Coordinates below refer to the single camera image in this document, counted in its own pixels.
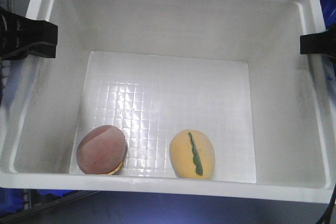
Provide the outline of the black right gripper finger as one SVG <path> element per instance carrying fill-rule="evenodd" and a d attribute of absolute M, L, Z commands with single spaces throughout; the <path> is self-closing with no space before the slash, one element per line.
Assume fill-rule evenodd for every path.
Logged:
<path fill-rule="evenodd" d="M 324 55 L 335 63 L 335 32 L 333 23 L 323 32 L 300 36 L 300 53 Z"/>

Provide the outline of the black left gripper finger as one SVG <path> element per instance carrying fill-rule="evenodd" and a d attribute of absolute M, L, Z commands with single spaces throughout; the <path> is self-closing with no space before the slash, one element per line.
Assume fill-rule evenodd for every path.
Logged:
<path fill-rule="evenodd" d="M 1 8 L 1 59 L 23 60 L 29 55 L 55 58 L 58 26 L 29 19 Z"/>

